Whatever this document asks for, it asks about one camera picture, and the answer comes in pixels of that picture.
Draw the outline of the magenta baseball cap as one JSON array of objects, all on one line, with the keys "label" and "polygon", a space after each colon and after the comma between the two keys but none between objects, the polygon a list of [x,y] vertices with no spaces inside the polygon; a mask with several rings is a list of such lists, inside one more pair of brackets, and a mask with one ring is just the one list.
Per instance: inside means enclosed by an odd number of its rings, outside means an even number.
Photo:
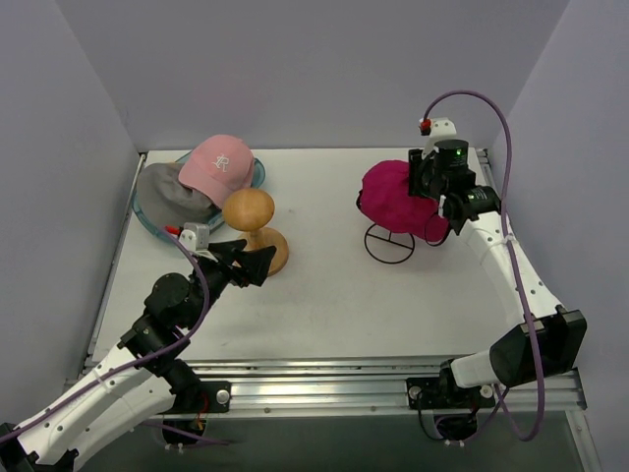
[{"label": "magenta baseball cap", "polygon": [[393,233],[410,233],[438,243],[448,232],[448,222],[439,217],[437,202],[408,194],[409,164],[384,160],[362,179],[357,208],[376,225]]}]

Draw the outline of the light pink baseball cap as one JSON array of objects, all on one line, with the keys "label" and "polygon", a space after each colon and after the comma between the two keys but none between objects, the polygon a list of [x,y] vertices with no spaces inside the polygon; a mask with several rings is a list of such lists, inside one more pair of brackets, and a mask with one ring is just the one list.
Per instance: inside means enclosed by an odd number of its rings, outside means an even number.
[{"label": "light pink baseball cap", "polygon": [[192,150],[178,180],[223,208],[232,194],[251,187],[254,170],[254,155],[241,139],[215,135]]}]

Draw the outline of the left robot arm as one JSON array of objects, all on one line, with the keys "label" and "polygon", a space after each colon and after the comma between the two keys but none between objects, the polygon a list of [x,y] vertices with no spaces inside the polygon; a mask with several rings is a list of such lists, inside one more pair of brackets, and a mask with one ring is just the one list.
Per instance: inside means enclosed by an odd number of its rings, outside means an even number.
[{"label": "left robot arm", "polygon": [[160,276],[142,315],[94,368],[41,412],[2,425],[5,470],[77,471],[150,417],[197,404],[200,379],[180,354],[227,286],[264,284],[276,249],[250,251],[240,239],[182,253],[192,273]]}]

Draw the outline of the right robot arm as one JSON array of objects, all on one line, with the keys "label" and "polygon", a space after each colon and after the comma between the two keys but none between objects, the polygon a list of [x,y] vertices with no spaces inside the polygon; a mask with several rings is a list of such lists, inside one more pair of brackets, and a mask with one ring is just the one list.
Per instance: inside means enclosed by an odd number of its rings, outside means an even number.
[{"label": "right robot arm", "polygon": [[466,141],[431,139],[409,151],[409,194],[428,198],[436,214],[477,256],[511,328],[485,351],[451,361],[436,382],[447,405],[461,404],[472,387],[513,387],[573,369],[586,334],[578,310],[566,309],[548,290],[513,234],[502,201],[470,168]]}]

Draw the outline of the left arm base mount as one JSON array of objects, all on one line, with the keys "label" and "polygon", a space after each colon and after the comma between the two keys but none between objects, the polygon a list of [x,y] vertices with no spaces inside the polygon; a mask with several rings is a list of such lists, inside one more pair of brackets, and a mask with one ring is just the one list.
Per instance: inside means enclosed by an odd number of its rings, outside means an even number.
[{"label": "left arm base mount", "polygon": [[201,381],[175,396],[167,414],[226,413],[230,409],[232,384],[227,381]]}]

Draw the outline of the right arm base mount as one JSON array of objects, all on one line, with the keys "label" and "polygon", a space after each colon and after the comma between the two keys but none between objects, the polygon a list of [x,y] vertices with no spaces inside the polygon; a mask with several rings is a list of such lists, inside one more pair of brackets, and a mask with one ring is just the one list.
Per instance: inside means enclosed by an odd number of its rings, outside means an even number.
[{"label": "right arm base mount", "polygon": [[437,377],[407,378],[408,404],[414,410],[474,410],[495,405],[492,390],[483,396],[479,386],[461,388]]}]

